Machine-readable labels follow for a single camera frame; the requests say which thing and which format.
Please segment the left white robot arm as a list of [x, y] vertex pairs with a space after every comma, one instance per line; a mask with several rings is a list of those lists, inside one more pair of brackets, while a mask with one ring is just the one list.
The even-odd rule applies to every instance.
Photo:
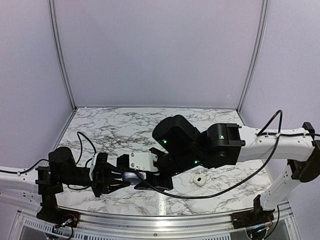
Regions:
[[95, 197], [130, 186], [123, 181], [123, 171], [107, 162], [107, 153], [95, 156], [93, 169], [78, 167], [68, 147], [59, 147], [48, 154], [48, 166], [28, 170], [8, 168], [0, 172], [1, 201], [36, 212], [36, 217], [50, 223], [69, 222], [75, 226], [79, 213], [58, 207], [56, 194], [64, 185], [90, 188]]

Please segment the purple earbud charging case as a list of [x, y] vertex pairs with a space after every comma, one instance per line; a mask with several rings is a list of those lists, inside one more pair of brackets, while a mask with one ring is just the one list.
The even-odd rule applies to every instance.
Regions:
[[135, 186], [140, 184], [142, 180], [145, 180], [145, 176], [140, 172], [124, 172], [122, 174], [122, 180]]

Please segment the white earbud case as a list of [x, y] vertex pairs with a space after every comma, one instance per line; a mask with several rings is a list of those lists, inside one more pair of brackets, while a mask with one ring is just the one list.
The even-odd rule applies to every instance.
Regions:
[[199, 176], [199, 175], [196, 175], [194, 177], [190, 177], [190, 179], [189, 179], [190, 184], [195, 184], [199, 187], [204, 186], [206, 184], [206, 182], [207, 181], [205, 180], [205, 178], [203, 178], [202, 176]]

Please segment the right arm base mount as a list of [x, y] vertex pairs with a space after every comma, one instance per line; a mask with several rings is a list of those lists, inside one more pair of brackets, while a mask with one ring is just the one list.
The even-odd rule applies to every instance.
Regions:
[[267, 223], [269, 220], [274, 220], [274, 210], [245, 210], [234, 212], [231, 214], [231, 222], [234, 229], [248, 228], [256, 225]]

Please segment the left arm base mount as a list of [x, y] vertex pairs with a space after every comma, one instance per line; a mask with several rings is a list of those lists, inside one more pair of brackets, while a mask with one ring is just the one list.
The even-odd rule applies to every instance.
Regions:
[[80, 213], [59, 207], [42, 207], [36, 214], [36, 217], [59, 227], [68, 226], [76, 228], [80, 219]]

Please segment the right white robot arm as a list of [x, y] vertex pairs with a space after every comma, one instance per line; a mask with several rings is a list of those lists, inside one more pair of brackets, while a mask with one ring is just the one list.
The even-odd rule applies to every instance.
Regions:
[[254, 201], [247, 219], [258, 224], [299, 184], [320, 174], [320, 142], [308, 122], [297, 129], [262, 129], [235, 123], [215, 123], [199, 131], [182, 115], [157, 124], [152, 137], [164, 148], [131, 153], [129, 167], [145, 172], [145, 187], [171, 190], [172, 177], [197, 166], [207, 169], [261, 159], [287, 160], [281, 175]]

